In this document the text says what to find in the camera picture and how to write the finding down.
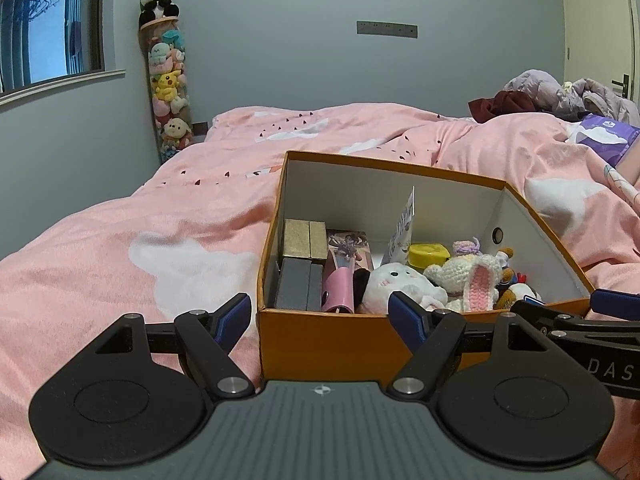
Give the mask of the white black-eared plush dog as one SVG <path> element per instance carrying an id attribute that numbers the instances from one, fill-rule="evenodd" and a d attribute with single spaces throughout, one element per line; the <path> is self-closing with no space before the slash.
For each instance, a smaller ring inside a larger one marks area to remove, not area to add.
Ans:
<path id="1" fill-rule="evenodd" d="M 443 308 L 448 302 L 445 289 L 410 266 L 393 262 L 370 273 L 358 312 L 386 315 L 388 298 L 393 292 L 404 292 L 427 311 Z"/>

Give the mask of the yellow tape measure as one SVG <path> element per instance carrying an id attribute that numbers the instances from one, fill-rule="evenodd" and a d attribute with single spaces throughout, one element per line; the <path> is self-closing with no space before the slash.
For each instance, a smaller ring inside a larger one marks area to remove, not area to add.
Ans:
<path id="1" fill-rule="evenodd" d="M 408 266 L 423 271 L 432 264 L 442 266 L 450 258 L 449 250 L 438 243 L 411 244 L 408 251 Z"/>

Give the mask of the crochet white bunny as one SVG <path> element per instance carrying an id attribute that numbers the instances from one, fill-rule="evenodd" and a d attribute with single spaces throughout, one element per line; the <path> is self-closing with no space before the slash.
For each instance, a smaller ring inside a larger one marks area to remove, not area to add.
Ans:
<path id="1" fill-rule="evenodd" d="M 452 250 L 454 254 L 445 263 L 431 264 L 423 274 L 446 290 L 446 309 L 459 313 L 491 311 L 499 298 L 500 260 L 484 254 L 476 237 L 457 240 Z"/>

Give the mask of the illustrated card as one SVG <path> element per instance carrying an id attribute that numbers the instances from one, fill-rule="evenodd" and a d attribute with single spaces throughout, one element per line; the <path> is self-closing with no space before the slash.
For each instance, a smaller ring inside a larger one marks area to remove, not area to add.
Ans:
<path id="1" fill-rule="evenodd" d="M 404 209 L 401 211 L 394 234 L 387 244 L 382 264 L 408 262 L 408 253 L 412 241 L 412 227 L 416 215 L 416 188 L 412 188 Z"/>

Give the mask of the photo card box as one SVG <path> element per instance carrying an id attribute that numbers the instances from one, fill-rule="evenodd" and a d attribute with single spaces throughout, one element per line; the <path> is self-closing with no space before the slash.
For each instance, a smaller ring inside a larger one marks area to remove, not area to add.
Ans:
<path id="1" fill-rule="evenodd" d="M 370 244 L 365 232 L 329 230 L 328 248 L 337 268 L 374 269 Z"/>

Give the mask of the dark grey box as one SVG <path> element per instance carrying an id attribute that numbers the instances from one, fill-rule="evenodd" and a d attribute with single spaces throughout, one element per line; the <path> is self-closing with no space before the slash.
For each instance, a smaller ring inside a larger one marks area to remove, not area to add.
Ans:
<path id="1" fill-rule="evenodd" d="M 323 266 L 308 259 L 284 258 L 274 307 L 279 310 L 319 312 L 322 305 Z"/>

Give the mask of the blue orange tag duck plush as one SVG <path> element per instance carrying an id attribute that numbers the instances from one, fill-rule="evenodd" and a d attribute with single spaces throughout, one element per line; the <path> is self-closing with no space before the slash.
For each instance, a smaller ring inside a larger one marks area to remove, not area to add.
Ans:
<path id="1" fill-rule="evenodd" d="M 510 247 L 500 248 L 496 252 L 496 258 L 501 266 L 501 278 L 496 286 L 498 300 L 494 305 L 495 310 L 510 310 L 518 300 L 524 300 L 526 297 L 541 302 L 541 296 L 527 284 L 527 276 L 513 270 L 511 266 L 513 256 L 514 251 Z"/>

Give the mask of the gold olive box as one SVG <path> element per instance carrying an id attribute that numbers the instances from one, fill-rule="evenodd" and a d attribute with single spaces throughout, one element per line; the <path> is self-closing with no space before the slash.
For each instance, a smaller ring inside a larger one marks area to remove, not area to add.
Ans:
<path id="1" fill-rule="evenodd" d="M 286 219 L 282 256 L 284 258 L 323 261 L 328 255 L 326 225 L 320 221 Z"/>

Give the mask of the orange cardboard box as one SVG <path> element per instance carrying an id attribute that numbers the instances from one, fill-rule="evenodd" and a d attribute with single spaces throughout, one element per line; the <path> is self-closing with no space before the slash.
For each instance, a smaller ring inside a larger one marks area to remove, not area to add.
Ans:
<path id="1" fill-rule="evenodd" d="M 264 377 L 387 384 L 409 357 L 393 292 L 488 323 L 510 295 L 584 312 L 592 285 L 504 181 L 288 153 L 258 274 Z"/>

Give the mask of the purple tissue pack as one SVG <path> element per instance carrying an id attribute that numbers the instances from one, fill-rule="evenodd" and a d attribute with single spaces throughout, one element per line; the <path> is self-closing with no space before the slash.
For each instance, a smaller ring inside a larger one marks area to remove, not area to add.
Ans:
<path id="1" fill-rule="evenodd" d="M 639 137 L 639 128 L 626 122 L 589 114 L 567 127 L 568 144 L 589 146 L 607 164 L 616 167 Z"/>

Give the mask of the lilac puffer jacket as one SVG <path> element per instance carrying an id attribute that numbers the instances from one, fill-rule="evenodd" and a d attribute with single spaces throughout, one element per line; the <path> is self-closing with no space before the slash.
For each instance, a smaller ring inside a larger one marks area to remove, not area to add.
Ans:
<path id="1" fill-rule="evenodd" d="M 526 70 L 509 80 L 503 90 L 527 94 L 540 110 L 566 122 L 578 122 L 595 114 L 634 127 L 639 125 L 639 110 L 634 102 L 590 78 L 560 84 L 544 70 Z"/>

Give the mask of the dark red garment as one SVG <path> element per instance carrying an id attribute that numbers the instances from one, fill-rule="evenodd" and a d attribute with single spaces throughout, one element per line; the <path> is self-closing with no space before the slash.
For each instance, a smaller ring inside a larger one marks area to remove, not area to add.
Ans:
<path id="1" fill-rule="evenodd" d="M 484 124 L 502 115 L 536 112 L 534 101 L 524 92 L 499 91 L 492 98 L 480 98 L 468 103 L 472 118 Z"/>

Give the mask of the plush toy storage tube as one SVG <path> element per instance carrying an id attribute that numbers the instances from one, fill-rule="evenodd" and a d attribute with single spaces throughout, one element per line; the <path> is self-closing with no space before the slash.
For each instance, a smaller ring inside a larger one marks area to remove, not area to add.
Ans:
<path id="1" fill-rule="evenodd" d="M 160 162 L 193 143 L 191 104 L 186 80 L 186 47 L 175 16 L 157 18 L 139 30 Z"/>

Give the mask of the window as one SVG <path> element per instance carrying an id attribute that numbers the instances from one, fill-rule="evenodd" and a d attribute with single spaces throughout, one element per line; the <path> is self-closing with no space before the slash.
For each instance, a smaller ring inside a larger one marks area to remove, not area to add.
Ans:
<path id="1" fill-rule="evenodd" d="M 114 0 L 1 0 L 1 101 L 114 70 Z"/>

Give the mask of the wall outlet strip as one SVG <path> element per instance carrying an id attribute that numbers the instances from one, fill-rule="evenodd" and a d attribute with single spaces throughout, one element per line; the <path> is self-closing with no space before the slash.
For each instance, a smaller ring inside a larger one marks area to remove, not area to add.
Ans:
<path id="1" fill-rule="evenodd" d="M 356 32 L 358 35 L 416 39 L 419 37 L 418 31 L 418 26 L 411 24 L 356 21 Z"/>

